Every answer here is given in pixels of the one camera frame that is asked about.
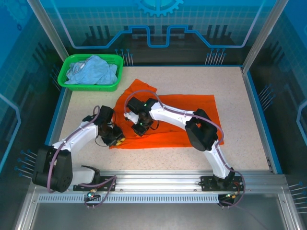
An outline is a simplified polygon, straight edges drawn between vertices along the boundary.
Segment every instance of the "gear logo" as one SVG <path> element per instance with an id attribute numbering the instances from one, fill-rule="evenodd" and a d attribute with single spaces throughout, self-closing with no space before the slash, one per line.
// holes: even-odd
<path id="1" fill-rule="evenodd" d="M 179 9 L 179 4 L 182 3 L 183 0 L 136 0 L 139 10 L 157 17 L 160 17 L 161 14 L 166 16 L 167 13 L 173 13 L 173 9 Z"/>
<path id="2" fill-rule="evenodd" d="M 26 0 L 0 0 L 0 6 L 5 6 L 17 23 L 21 23 L 27 17 L 28 6 Z"/>

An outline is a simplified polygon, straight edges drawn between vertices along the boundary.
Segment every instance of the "orange cloth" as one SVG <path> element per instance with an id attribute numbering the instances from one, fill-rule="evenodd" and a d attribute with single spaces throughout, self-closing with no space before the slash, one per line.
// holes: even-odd
<path id="1" fill-rule="evenodd" d="M 126 139 L 118 146 L 113 148 L 119 149 L 147 149 L 160 147 L 191 147 L 189 138 L 185 130 L 171 125 L 166 122 L 160 122 L 157 130 L 149 129 L 142 137 L 137 136 L 131 128 L 133 123 L 126 121 L 124 117 L 124 103 L 126 98 L 137 90 L 150 90 L 156 92 L 157 89 L 136 79 L 132 85 L 124 91 L 119 97 L 115 105 L 116 120 L 115 123 L 122 129 Z M 153 94 L 140 92 L 134 97 L 145 102 L 148 98 L 155 98 Z M 198 108 L 203 109 L 209 118 L 220 126 L 219 116 L 215 106 L 214 95 L 161 95 L 161 101 L 169 106 L 196 111 Z M 152 127 L 157 126 L 157 121 L 154 121 Z M 218 131 L 218 137 L 221 138 L 221 133 Z"/>

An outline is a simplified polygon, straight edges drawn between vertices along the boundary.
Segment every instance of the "black bracket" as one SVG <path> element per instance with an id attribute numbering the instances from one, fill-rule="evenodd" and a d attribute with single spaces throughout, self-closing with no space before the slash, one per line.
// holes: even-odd
<path id="1" fill-rule="evenodd" d="M 101 176 L 100 177 L 100 182 L 98 182 L 98 184 L 102 183 L 103 181 L 106 181 L 106 180 L 110 179 L 111 177 L 112 176 Z M 113 180 L 109 181 L 104 186 L 101 186 L 100 188 L 98 188 L 97 191 L 107 192 L 109 190 L 110 186 L 112 186 L 112 182 L 113 182 Z M 110 191 L 114 192 L 115 191 L 115 187 L 116 187 L 116 181 L 114 182 L 114 185 L 112 186 Z M 95 186 L 93 186 L 93 187 L 83 187 L 83 186 L 80 186 L 80 185 L 74 185 L 73 186 L 73 191 L 75 191 L 75 192 L 88 192 L 89 190 L 91 190 L 93 188 L 96 188 L 96 187 Z"/>
<path id="2" fill-rule="evenodd" d="M 201 186 L 201 191 L 203 192 L 235 192 L 238 191 L 236 182 L 239 185 L 239 190 L 243 191 L 244 186 L 240 176 L 234 176 L 228 187 L 218 186 L 213 176 L 201 176 L 201 181 L 198 183 L 198 185 Z"/>

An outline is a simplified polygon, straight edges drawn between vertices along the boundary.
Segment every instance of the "black motor joint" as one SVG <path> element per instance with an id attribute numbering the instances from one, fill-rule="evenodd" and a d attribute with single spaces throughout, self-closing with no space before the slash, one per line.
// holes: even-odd
<path id="1" fill-rule="evenodd" d="M 153 98 L 149 98 L 146 102 L 142 102 L 135 97 L 129 100 L 127 107 L 139 116 L 138 123 L 132 125 L 132 129 L 138 136 L 143 136 L 153 124 L 154 121 L 149 112 L 151 111 L 151 107 L 157 102 Z"/>

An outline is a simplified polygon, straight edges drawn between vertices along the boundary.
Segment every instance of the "light blue towel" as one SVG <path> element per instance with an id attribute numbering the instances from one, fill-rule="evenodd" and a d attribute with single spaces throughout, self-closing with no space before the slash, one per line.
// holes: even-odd
<path id="1" fill-rule="evenodd" d="M 70 64 L 65 84 L 110 85 L 117 81 L 117 65 L 109 65 L 100 57 L 93 55 L 86 61 Z"/>

